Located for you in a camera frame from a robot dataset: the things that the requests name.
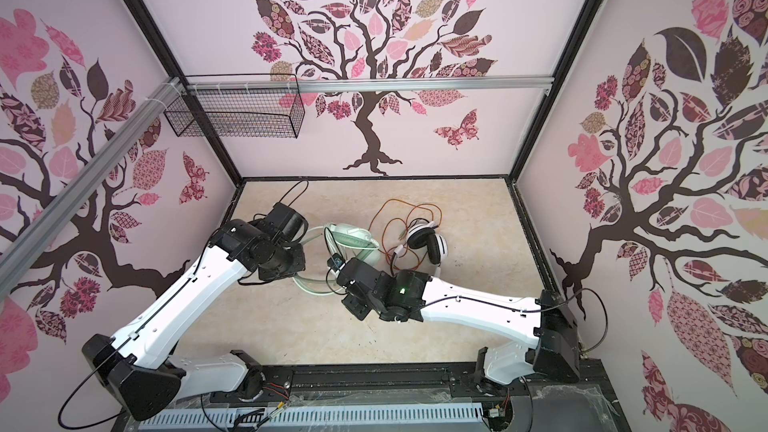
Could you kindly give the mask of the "mint green headphones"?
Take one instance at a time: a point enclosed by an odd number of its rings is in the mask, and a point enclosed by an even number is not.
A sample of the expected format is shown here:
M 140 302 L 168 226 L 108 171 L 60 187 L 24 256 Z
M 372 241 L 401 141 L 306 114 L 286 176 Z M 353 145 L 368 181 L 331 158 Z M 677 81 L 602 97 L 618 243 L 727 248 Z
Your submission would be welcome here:
M 382 247 L 373 234 L 367 229 L 350 224 L 326 223 L 311 227 L 299 243 L 306 246 L 318 239 L 323 240 L 331 256 L 338 254 L 344 261 L 357 258 L 368 265 L 376 266 L 383 257 Z M 335 274 L 335 271 L 331 270 L 328 279 L 323 280 L 296 275 L 292 281 L 302 292 L 311 296 L 343 295 L 341 286 L 330 284 L 331 274 Z

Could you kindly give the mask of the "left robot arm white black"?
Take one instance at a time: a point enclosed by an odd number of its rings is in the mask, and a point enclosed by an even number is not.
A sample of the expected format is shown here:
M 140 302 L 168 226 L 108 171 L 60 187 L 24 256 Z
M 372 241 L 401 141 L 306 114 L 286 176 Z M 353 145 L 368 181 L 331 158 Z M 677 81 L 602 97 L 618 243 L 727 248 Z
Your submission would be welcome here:
M 262 392 L 262 366 L 233 350 L 207 359 L 173 355 L 180 338 L 231 285 L 256 274 L 270 284 L 304 270 L 301 241 L 307 220 L 276 203 L 261 218 L 233 219 L 207 240 L 198 259 L 152 305 L 107 336 L 93 335 L 82 353 L 101 386 L 136 421 L 180 399 L 227 392 L 253 401 Z

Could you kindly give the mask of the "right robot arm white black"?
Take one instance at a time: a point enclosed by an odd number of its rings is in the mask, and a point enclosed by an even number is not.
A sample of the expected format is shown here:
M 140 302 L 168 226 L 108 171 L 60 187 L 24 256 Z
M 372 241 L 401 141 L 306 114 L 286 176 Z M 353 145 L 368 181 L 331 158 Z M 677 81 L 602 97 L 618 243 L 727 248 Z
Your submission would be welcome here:
M 535 297 L 494 295 L 406 270 L 391 276 L 352 258 L 328 261 L 345 291 L 342 304 L 358 320 L 374 312 L 385 322 L 447 322 L 502 336 L 508 342 L 479 351 L 479 379 L 508 385 L 537 373 L 557 382 L 580 380 L 577 322 L 547 290 Z

